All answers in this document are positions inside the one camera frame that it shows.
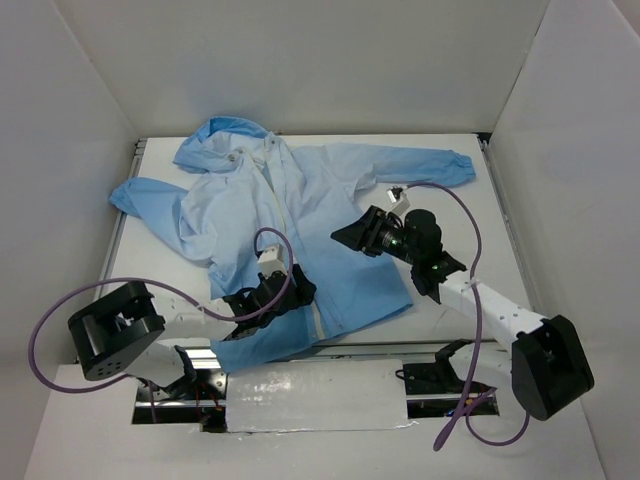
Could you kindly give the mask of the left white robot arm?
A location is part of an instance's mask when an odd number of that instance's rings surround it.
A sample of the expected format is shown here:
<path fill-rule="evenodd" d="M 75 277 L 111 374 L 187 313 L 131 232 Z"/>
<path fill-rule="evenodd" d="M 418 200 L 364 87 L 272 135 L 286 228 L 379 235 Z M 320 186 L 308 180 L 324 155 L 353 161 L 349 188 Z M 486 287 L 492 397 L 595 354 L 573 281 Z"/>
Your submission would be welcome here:
<path fill-rule="evenodd" d="M 191 302 L 156 297 L 140 281 L 130 281 L 68 320 L 84 377 L 102 381 L 118 374 L 136 377 L 182 399 L 195 389 L 198 375 L 179 339 L 237 342 L 263 333 L 291 311 L 312 304 L 316 285 L 299 265 L 270 310 L 249 320 L 220 321 Z"/>

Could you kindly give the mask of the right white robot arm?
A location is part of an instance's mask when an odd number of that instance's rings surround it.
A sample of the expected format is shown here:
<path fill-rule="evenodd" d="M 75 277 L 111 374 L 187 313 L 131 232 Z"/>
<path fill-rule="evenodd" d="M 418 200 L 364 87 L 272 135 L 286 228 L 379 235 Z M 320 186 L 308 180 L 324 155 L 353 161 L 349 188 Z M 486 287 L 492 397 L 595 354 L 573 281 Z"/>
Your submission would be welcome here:
<path fill-rule="evenodd" d="M 483 324 L 510 354 L 515 398 L 533 418 L 551 418 L 595 386 L 574 324 L 562 315 L 546 318 L 527 310 L 475 280 L 444 250 L 432 212 L 411 210 L 400 226 L 391 214 L 372 206 L 331 238 L 368 256 L 389 254 L 404 261 L 420 295 L 464 316 L 476 316 L 478 294 Z"/>

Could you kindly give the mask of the white foam block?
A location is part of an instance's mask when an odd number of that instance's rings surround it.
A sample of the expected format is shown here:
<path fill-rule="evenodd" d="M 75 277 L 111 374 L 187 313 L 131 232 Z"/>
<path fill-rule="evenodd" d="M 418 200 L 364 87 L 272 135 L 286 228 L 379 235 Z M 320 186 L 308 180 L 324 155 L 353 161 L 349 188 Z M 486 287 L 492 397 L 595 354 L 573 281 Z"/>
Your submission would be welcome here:
<path fill-rule="evenodd" d="M 375 431 L 410 424 L 398 360 L 272 363 L 229 376 L 233 433 Z"/>

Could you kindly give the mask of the light blue hooded jacket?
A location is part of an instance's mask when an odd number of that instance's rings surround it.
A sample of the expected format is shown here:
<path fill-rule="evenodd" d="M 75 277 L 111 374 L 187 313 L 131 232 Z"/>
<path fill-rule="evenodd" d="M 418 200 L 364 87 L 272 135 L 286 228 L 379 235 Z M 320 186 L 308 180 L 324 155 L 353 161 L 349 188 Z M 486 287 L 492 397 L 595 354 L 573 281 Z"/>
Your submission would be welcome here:
<path fill-rule="evenodd" d="M 285 236 L 317 290 L 312 304 L 254 334 L 215 341 L 226 372 L 302 352 L 313 344 L 393 318 L 412 306 L 393 261 L 353 253 L 332 233 L 362 212 L 355 195 L 378 183 L 471 182 L 471 159 L 452 150 L 367 144 L 290 147 L 252 121 L 215 117 L 188 137 L 174 164 L 189 189 L 135 177 L 110 202 L 139 218 L 182 257 L 205 267 L 219 297 L 253 285 L 254 251 Z"/>

